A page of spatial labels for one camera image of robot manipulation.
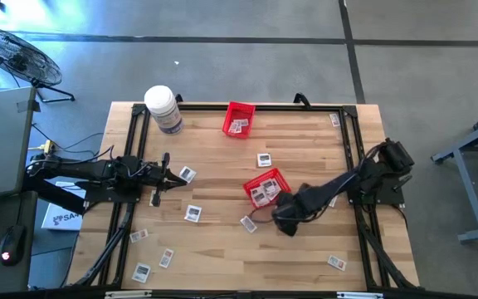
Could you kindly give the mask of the black aluminium table frame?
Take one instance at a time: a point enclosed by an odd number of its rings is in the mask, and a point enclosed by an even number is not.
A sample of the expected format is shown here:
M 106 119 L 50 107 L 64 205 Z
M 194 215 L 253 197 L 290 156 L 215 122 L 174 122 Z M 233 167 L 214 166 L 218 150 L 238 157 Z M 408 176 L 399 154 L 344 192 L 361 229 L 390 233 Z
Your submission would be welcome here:
M 223 134 L 226 106 L 183 103 L 183 130 L 162 133 L 150 124 L 147 160 L 171 156 L 173 172 L 184 166 L 197 175 L 189 185 L 165 193 L 159 207 L 149 205 L 145 189 L 135 208 L 133 231 L 148 237 L 130 243 L 122 275 L 125 289 L 205 291 L 362 291 L 366 287 L 354 210 L 345 195 L 312 223 L 287 237 L 265 223 L 254 233 L 240 220 L 252 210 L 242 185 L 261 174 L 259 153 L 271 155 L 292 189 L 324 184 L 356 163 L 362 150 L 351 133 L 333 127 L 330 105 L 311 110 L 292 104 L 259 105 L 250 136 Z M 184 219 L 188 205 L 202 208 L 197 223 Z M 168 268 L 159 266 L 166 248 L 174 250 Z M 330 255 L 347 262 L 345 271 L 328 264 Z M 151 266 L 145 284 L 131 279 L 136 264 Z

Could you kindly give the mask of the white wipes canister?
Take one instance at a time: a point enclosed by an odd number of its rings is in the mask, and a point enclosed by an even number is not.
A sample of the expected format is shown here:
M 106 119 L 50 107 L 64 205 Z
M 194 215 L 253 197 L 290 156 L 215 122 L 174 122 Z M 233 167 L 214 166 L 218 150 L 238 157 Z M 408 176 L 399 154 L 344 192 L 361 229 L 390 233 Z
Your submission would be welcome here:
M 144 103 L 162 132 L 174 135 L 183 129 L 183 118 L 169 87 L 150 87 L 144 94 Z

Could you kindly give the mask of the silver metal bracket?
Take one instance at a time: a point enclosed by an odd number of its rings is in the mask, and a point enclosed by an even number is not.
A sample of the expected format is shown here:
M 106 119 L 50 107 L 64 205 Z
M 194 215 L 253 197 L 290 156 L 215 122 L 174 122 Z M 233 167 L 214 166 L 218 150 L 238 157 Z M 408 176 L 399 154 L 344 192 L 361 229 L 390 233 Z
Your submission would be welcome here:
M 382 293 L 374 292 L 337 292 L 337 299 L 384 299 Z
M 146 290 L 106 292 L 104 299 L 145 299 L 151 298 L 153 293 Z

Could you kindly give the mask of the black diagonal support beam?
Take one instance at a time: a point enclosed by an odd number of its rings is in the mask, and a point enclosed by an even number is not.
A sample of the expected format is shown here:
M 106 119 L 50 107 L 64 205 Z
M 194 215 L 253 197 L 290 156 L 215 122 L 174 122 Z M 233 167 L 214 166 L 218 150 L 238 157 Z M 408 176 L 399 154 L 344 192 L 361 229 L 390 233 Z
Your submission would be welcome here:
M 22 190 L 34 191 L 41 199 L 70 212 L 79 215 L 85 214 L 84 200 L 81 197 L 66 191 L 62 187 L 55 186 L 42 178 L 26 175 L 23 179 Z

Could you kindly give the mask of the red plastic slotted basket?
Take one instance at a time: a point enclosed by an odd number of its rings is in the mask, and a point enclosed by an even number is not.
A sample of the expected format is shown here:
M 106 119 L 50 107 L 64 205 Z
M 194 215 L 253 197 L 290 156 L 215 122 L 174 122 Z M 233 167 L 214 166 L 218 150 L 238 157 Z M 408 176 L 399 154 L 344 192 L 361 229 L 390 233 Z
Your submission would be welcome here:
M 261 183 L 263 181 L 268 180 L 268 179 L 274 179 L 277 182 L 277 188 L 281 189 L 280 193 L 282 193 L 282 192 L 289 193 L 291 191 L 290 186 L 288 185 L 288 183 L 284 179 L 281 172 L 278 169 L 271 169 L 271 170 L 265 172 L 264 174 L 261 174 L 261 175 L 255 177 L 254 179 L 249 180 L 248 182 L 246 182 L 242 185 L 244 191 L 246 192 L 246 195 L 248 196 L 252 205 L 255 208 L 257 208 L 257 207 L 255 206 L 255 204 L 254 204 L 254 202 L 251 198 L 251 190 L 254 189 L 254 188 L 257 188 L 257 187 L 261 187 Z M 266 205 L 264 205 L 262 207 L 265 207 L 265 206 L 268 206 L 271 203 L 274 203 L 276 201 L 277 197 L 275 199 L 273 199 L 272 201 L 270 201 L 268 199 L 269 203 L 267 203 Z
M 238 138 L 238 139 L 247 139 L 251 133 L 255 112 L 256 112 L 256 107 L 254 105 L 231 101 L 227 108 L 224 123 L 222 126 L 222 132 L 229 137 Z M 238 133 L 238 134 L 229 133 L 228 129 L 231 123 L 233 121 L 237 122 L 238 120 L 242 120 L 242 119 L 248 119 L 249 125 L 242 126 L 241 133 Z

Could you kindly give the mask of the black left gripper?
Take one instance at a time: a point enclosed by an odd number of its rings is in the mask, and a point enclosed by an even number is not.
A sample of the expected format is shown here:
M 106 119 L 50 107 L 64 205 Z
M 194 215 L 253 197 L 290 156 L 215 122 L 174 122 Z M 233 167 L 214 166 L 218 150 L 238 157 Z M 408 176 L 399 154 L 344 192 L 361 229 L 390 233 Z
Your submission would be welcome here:
M 144 171 L 143 184 L 155 187 L 159 195 L 159 206 L 161 204 L 161 193 L 164 193 L 167 187 L 182 187 L 188 184 L 185 179 L 168 170 L 169 162 L 170 154 L 164 153 L 161 164 L 150 164 Z

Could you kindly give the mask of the black floor fan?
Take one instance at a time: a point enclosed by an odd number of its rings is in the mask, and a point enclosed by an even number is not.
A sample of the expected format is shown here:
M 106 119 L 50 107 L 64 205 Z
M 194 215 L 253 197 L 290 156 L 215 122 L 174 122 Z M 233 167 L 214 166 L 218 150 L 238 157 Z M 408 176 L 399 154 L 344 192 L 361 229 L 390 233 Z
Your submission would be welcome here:
M 20 37 L 1 29 L 0 68 L 14 78 L 30 83 L 36 89 L 48 89 L 64 95 L 62 98 L 50 100 L 38 95 L 43 103 L 76 100 L 70 92 L 56 88 L 62 81 L 61 69 L 47 54 Z

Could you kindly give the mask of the white printed box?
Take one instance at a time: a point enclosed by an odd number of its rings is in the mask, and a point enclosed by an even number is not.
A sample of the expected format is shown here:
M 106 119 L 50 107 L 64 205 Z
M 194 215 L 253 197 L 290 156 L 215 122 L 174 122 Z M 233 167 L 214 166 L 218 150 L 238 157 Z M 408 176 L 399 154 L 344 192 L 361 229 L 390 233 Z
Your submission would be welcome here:
M 77 187 L 74 183 L 58 181 L 56 182 L 56 186 L 62 187 L 65 191 L 69 191 L 81 199 L 85 198 L 86 191 L 80 187 Z M 41 228 L 48 230 L 77 232 L 80 231 L 81 224 L 81 215 L 50 203 L 47 207 Z

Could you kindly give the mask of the grey metal cart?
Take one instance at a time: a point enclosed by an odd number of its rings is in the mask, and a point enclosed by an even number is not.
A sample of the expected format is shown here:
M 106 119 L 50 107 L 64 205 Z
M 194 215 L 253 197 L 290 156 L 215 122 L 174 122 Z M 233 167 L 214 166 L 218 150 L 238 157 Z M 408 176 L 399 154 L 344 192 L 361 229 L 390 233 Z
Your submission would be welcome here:
M 471 209 L 478 225 L 478 197 L 475 190 L 475 182 L 471 179 L 464 160 L 465 151 L 478 151 L 478 121 L 472 126 L 472 132 L 458 141 L 455 141 L 442 152 L 432 155 L 430 159 L 434 164 L 442 164 L 449 158 L 453 158 L 456 161 L 456 167 L 458 168 L 461 181 L 466 190 Z M 459 234 L 457 238 L 460 243 L 478 241 L 478 228 Z

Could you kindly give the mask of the black computer mouse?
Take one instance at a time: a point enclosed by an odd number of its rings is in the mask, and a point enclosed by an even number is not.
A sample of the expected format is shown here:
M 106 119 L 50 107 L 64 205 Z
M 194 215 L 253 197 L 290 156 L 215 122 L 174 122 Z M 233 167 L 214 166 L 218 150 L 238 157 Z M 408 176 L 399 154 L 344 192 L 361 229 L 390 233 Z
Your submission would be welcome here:
M 0 261 L 5 267 L 18 264 L 23 257 L 27 229 L 15 224 L 7 228 L 0 242 Z

